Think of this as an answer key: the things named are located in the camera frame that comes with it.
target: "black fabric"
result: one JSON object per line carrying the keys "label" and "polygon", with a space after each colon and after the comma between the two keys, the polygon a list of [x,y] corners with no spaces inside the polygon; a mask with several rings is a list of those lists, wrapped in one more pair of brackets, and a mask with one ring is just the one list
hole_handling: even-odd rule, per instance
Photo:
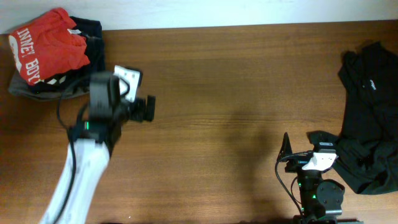
{"label": "black fabric", "polygon": [[348,52],[339,72],[347,90],[338,138],[310,134],[312,143],[333,141],[333,168],[357,194],[398,190],[398,57],[375,43],[360,54]]}
{"label": "black fabric", "polygon": [[[81,34],[79,35],[86,38],[87,48],[85,50],[85,55],[90,60],[90,64],[85,65],[78,70],[70,70],[63,74],[56,74],[46,79],[44,82],[39,82],[34,86],[29,86],[28,88],[32,93],[63,91],[77,78],[105,70],[104,42],[102,40],[101,23],[99,21],[80,19],[73,16],[70,18],[76,22],[76,27],[73,29],[80,30]],[[51,80],[55,80],[55,83],[49,84]],[[80,83],[77,88],[82,88],[84,91],[88,91],[89,83],[90,81],[86,80],[85,82]]]}

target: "white wall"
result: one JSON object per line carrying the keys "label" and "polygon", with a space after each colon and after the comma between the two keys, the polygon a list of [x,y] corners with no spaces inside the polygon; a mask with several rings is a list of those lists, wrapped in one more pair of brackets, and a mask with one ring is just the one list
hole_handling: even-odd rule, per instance
{"label": "white wall", "polygon": [[0,0],[0,33],[54,7],[104,30],[398,19],[398,0]]}

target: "wooden table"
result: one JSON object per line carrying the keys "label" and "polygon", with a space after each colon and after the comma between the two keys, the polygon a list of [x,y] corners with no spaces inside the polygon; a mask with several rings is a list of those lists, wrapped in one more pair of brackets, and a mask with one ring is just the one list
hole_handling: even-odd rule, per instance
{"label": "wooden table", "polygon": [[[144,72],[138,95],[157,97],[152,123],[130,122],[114,149],[87,223],[237,223],[298,214],[274,174],[284,132],[338,134],[341,55],[369,40],[398,53],[398,22],[345,22],[104,32],[106,66]],[[67,137],[56,102],[14,97],[6,36],[0,54],[0,223],[37,223],[63,169]],[[66,100],[70,124],[81,97]],[[280,172],[287,185],[293,174]],[[345,184],[330,171],[325,178]],[[395,223],[398,194],[356,195],[342,218]]]}

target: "red fabric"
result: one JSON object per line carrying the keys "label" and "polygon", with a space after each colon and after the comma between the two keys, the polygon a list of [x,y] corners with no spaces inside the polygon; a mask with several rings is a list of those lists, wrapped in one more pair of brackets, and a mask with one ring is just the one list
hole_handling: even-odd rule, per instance
{"label": "red fabric", "polygon": [[57,8],[10,34],[17,69],[29,85],[90,63],[85,39],[68,31],[75,26],[68,12]]}

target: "wooden floor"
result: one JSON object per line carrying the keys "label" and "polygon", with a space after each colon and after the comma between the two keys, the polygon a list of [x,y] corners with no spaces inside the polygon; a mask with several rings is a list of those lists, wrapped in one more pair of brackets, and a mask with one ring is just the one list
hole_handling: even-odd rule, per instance
{"label": "wooden floor", "polygon": [[[138,94],[157,97],[152,123],[123,127],[87,223],[237,223],[298,214],[274,174],[284,132],[295,152],[306,132],[338,134],[345,89],[341,55],[369,40],[398,53],[398,22],[348,22],[104,32],[106,66],[140,68]],[[0,223],[37,223],[67,154],[55,102],[7,92],[14,71],[0,54]],[[67,100],[72,123],[88,100]],[[293,174],[280,172],[287,185]],[[398,194],[355,195],[342,218],[396,223]]]}

